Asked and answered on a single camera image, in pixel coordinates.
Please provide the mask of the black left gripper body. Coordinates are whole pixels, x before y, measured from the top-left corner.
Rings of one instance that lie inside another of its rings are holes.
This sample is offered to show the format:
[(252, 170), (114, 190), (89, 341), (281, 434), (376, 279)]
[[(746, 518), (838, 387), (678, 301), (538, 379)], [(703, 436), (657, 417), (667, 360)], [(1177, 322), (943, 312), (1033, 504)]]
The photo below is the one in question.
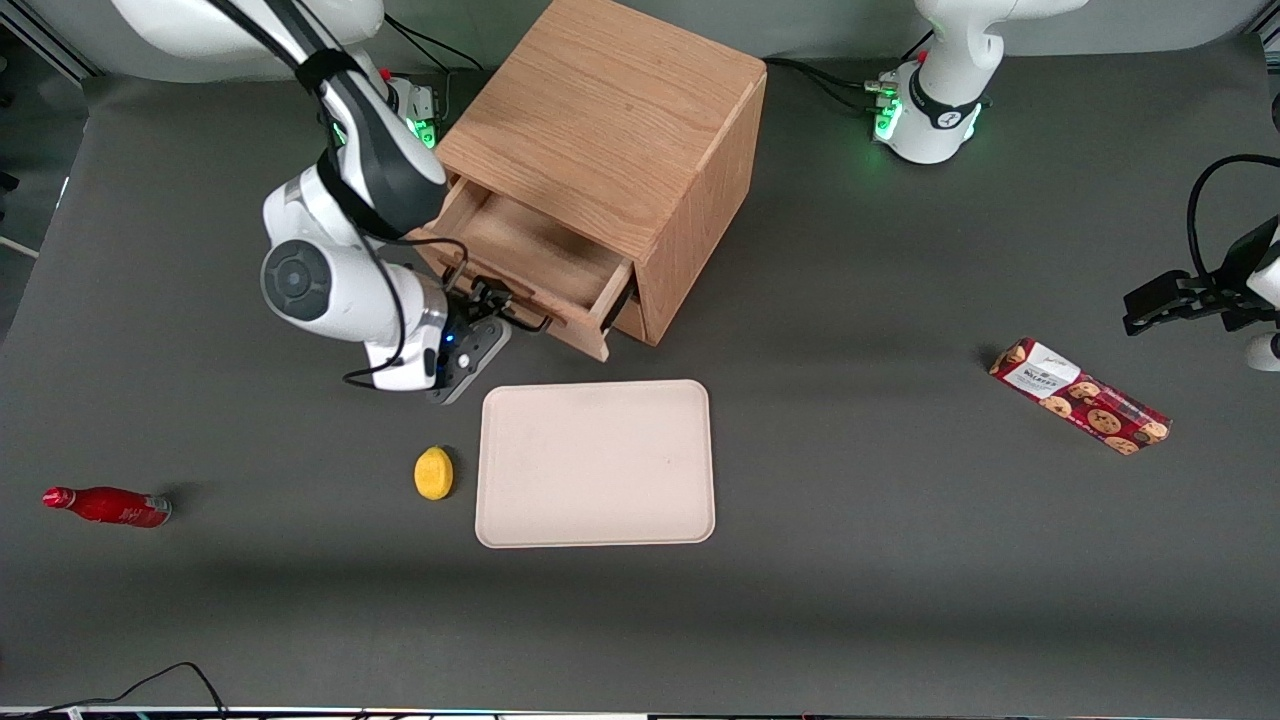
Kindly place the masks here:
[(1277, 217), (1271, 217), (1233, 242), (1212, 273), (1226, 332), (1254, 323), (1277, 325)]

